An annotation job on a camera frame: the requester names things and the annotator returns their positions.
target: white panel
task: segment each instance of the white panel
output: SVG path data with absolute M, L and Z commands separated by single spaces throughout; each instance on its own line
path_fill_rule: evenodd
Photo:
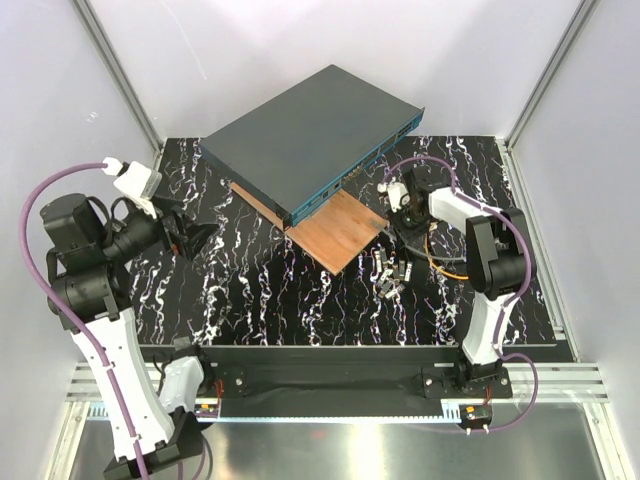
M 107 155 L 149 163 L 152 153 L 68 0 L 0 2 L 0 65 L 0 476 L 40 479 L 79 352 L 23 264 L 22 203 L 62 168 Z M 76 189 L 114 198 L 106 175 L 78 177 L 43 200 Z M 50 247 L 43 205 L 29 228 L 40 268 Z
M 420 133 L 506 135 L 578 0 L 92 0 L 160 135 L 206 136 L 334 63 Z
M 640 473 L 640 3 L 600 2 L 516 147 L 569 321 Z

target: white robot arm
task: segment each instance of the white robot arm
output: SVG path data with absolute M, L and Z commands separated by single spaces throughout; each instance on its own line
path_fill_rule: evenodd
M 486 389 L 498 378 L 502 368 L 500 349 L 515 305 L 507 300 L 525 281 L 522 245 L 494 216 L 494 207 L 466 201 L 450 186 L 431 186 L 427 174 L 420 169 L 406 172 L 404 182 L 380 184 L 378 191 L 388 196 L 387 214 L 400 239 L 421 236 L 431 222 L 439 220 L 465 235 L 467 275 L 475 298 L 469 331 L 461 343 L 455 365 L 456 384 L 462 391 Z M 531 252 L 522 211 L 512 208 L 501 214 L 516 226 Z M 533 276 L 536 267 L 531 260 Z
M 55 199 L 40 215 L 54 243 L 47 255 L 49 283 L 110 361 L 105 367 L 95 342 L 50 300 L 51 310 L 91 367 L 109 412 L 114 458 L 105 478 L 128 480 L 141 476 L 138 447 L 148 473 L 202 452 L 201 429 L 193 409 L 196 395 L 210 390 L 215 379 L 200 347 L 188 339 L 178 340 L 175 352 L 164 363 L 162 389 L 156 394 L 138 345 L 127 264 L 158 242 L 167 251 L 193 259 L 217 226 L 197 225 L 184 216 L 179 202 L 156 196 L 158 172 L 137 162 L 124 164 L 107 158 L 104 163 L 105 173 L 116 177 L 114 185 L 124 194 L 128 211 L 124 219 L 110 218 L 99 200 L 81 194 Z M 104 222 L 93 205 L 106 217 Z M 58 263 L 64 272 L 58 272 Z M 110 378 L 113 375 L 117 389 Z M 123 403 L 135 438 L 120 409 Z

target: aluminum frame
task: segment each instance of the aluminum frame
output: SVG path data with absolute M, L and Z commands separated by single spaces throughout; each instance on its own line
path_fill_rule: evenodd
M 87 29 L 91 40 L 107 67 L 107 70 L 109 70 L 111 78 L 113 78 L 113 82 L 116 84 L 118 91 L 122 95 L 122 99 L 129 107 L 129 110 L 140 127 L 140 130 L 142 130 L 142 134 L 146 138 L 147 142 L 149 142 L 154 155 L 158 158 L 158 155 L 160 155 L 162 151 L 164 139 L 158 135 L 153 123 L 144 110 L 144 107 L 133 89 L 127 74 L 122 68 L 115 49 L 111 45 L 109 37 L 105 33 L 104 27 L 96 15 L 91 2 L 89 0 L 71 0 L 71 3 L 75 7 L 80 20 Z
M 600 0 L 582 0 L 580 5 L 578 5 L 578 8 L 567 25 L 567 28 L 562 34 L 558 45 L 553 51 L 551 58 L 547 62 L 542 75 L 538 79 L 536 86 L 533 88 L 527 103 L 522 109 L 522 112 L 520 112 L 511 132 L 509 132 L 505 138 L 505 142 L 509 149 L 513 149 L 516 143 L 518 143 L 520 135 L 522 135 L 522 131 L 526 128 L 527 123 L 529 123 L 529 120 L 533 116 L 533 113 L 542 100 L 542 97 L 544 97 L 547 88 L 549 88 L 549 85 L 560 69 L 560 66 L 569 54 L 571 47 L 573 47 L 578 39 L 580 32 L 589 21 L 589 18 L 591 18 L 591 15 L 598 3 L 600 3 Z

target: purple cable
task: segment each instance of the purple cable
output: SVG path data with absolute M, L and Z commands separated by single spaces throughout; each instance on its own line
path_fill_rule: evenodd
M 202 437 L 202 455 L 200 455 L 200 465 L 198 465 L 198 470 L 196 470 L 195 475 L 192 480 L 198 480 L 200 478 L 200 474 L 202 473 L 202 469 L 204 468 L 204 459 L 207 456 L 207 449 L 204 447 L 204 436 Z
M 33 208 L 33 204 L 40 194 L 51 184 L 57 182 L 61 178 L 64 178 L 73 173 L 81 172 L 83 170 L 91 170 L 91 169 L 102 169 L 105 168 L 106 165 L 104 163 L 85 163 L 82 165 L 76 165 L 75 167 L 67 168 L 58 172 L 46 180 L 44 180 L 40 185 L 38 185 L 27 197 L 22 207 L 22 212 L 20 213 L 20 227 L 19 227 L 19 236 L 20 236 L 20 251 L 22 252 L 22 258 L 24 258 L 25 263 L 27 264 L 27 268 L 29 272 L 36 280 L 36 283 L 40 286 L 42 290 L 47 294 L 53 303 L 58 307 L 62 313 L 64 313 L 69 319 L 73 322 L 73 324 L 80 330 L 80 332 L 86 335 L 87 339 L 93 345 L 93 348 L 96 350 L 96 355 L 100 358 L 102 365 L 104 367 L 110 367 L 111 362 L 107 357 L 106 352 L 102 348 L 102 345 L 98 341 L 98 339 L 91 333 L 91 331 L 87 328 L 87 326 L 78 318 L 78 316 L 73 313 L 73 310 L 69 308 L 69 306 L 62 301 L 58 295 L 53 291 L 51 286 L 47 283 L 44 277 L 38 271 L 38 267 L 33 261 L 33 257 L 31 256 L 31 251 L 29 250 L 29 242 L 27 241 L 27 226 L 29 222 L 29 214 L 31 213 L 31 209 Z M 124 423 L 127 426 L 127 431 L 129 432 L 129 436 L 131 438 L 137 437 L 135 426 L 133 425 L 133 420 L 131 419 L 131 415 L 129 413 L 129 409 L 127 408 L 127 404 L 124 400 L 124 396 L 122 395 L 122 390 L 120 390 L 120 386 L 118 385 L 118 380 L 116 378 L 115 373 L 112 369 L 107 370 L 107 376 L 109 378 L 109 382 L 111 383 L 111 388 L 113 388 L 113 393 L 115 394 L 116 400 L 118 401 L 118 406 L 120 407 L 120 411 L 122 412 L 122 417 L 124 418 Z M 136 440 L 133 444 L 133 449 L 136 454 L 136 462 L 138 464 L 138 470 L 140 470 L 140 476 L 143 480 L 150 480 L 149 472 L 147 471 L 147 466 L 144 463 L 144 457 L 142 456 L 142 449 L 140 448 L 140 442 Z
M 445 160 L 438 157 L 423 156 L 423 157 L 405 158 L 404 160 L 401 160 L 400 162 L 396 163 L 393 167 L 391 167 L 389 170 L 386 171 L 386 173 L 384 174 L 384 177 L 382 177 L 382 183 L 387 183 L 387 180 L 391 176 L 391 174 L 397 169 L 399 169 L 400 167 L 402 167 L 403 165 L 406 165 L 407 163 L 417 162 L 419 160 L 429 160 L 431 162 L 439 163 L 440 165 L 445 167 L 447 170 L 449 170 L 449 175 L 451 175 L 451 191 L 455 193 L 456 186 L 458 184 L 458 178 L 456 177 L 456 172 L 453 171 L 453 167 L 451 165 L 449 165 Z
M 524 261 L 525 261 L 524 281 L 522 282 L 522 285 L 520 285 L 520 288 L 518 289 L 518 291 L 514 293 L 511 297 L 509 297 L 505 301 L 505 303 L 502 305 L 502 308 L 500 309 L 500 313 L 498 314 L 498 321 L 496 323 L 496 328 L 493 331 L 492 341 L 493 341 L 493 347 L 495 348 L 498 357 L 500 357 L 500 359 L 503 362 L 507 362 L 514 358 L 519 358 L 529 364 L 529 366 L 531 367 L 531 371 L 533 373 L 533 393 L 531 394 L 531 401 L 529 402 L 527 407 L 524 409 L 524 411 L 520 414 L 520 416 L 518 416 L 518 418 L 516 418 L 512 422 L 507 423 L 506 425 L 502 425 L 500 427 L 496 427 L 492 429 L 492 431 L 494 432 L 501 432 L 511 427 L 514 427 L 518 425 L 520 422 L 522 422 L 522 420 L 524 420 L 524 418 L 529 414 L 529 412 L 533 408 L 533 405 L 536 402 L 536 399 L 538 398 L 538 386 L 539 386 L 538 370 L 536 369 L 536 366 L 533 363 L 533 361 L 522 353 L 511 353 L 505 356 L 503 355 L 501 350 L 502 345 L 498 345 L 498 341 L 500 338 L 500 329 L 502 328 L 502 324 L 504 323 L 505 307 L 508 307 L 513 302 L 518 300 L 527 291 L 527 289 L 529 288 L 529 284 L 531 283 L 531 271 L 532 271 L 531 270 L 532 269 L 531 254 L 529 252 L 529 248 L 527 247 L 527 242 L 524 240 L 524 237 L 522 236 L 522 234 L 518 231 L 516 226 L 513 223 L 511 223 L 511 221 L 509 221 L 509 219 L 505 217 L 499 210 L 486 207 L 482 203 L 478 202 L 477 200 L 465 195 L 461 190 L 456 189 L 458 179 L 456 177 L 455 172 L 453 171 L 453 167 L 451 167 L 451 165 L 449 165 L 449 163 L 447 163 L 446 160 L 443 160 L 437 157 L 430 157 L 430 156 L 417 156 L 417 157 L 407 158 L 395 164 L 385 173 L 382 179 L 383 183 L 386 183 L 387 179 L 391 176 L 391 173 L 397 170 L 398 168 L 400 168 L 401 166 L 406 165 L 407 163 L 413 163 L 421 160 L 429 160 L 435 163 L 439 163 L 440 165 L 443 165 L 444 167 L 446 167 L 447 170 L 449 171 L 449 174 L 451 175 L 451 191 L 453 192 L 453 194 L 459 199 L 461 199 L 462 201 L 468 203 L 469 205 L 479 208 L 482 211 L 487 211 L 491 213 L 491 215 L 498 218 L 503 224 L 507 226 L 507 228 L 511 231 L 511 233 L 513 233 L 513 236 L 515 237 L 516 241 L 520 244 L 520 247 L 522 248 L 522 251 L 524 254 Z

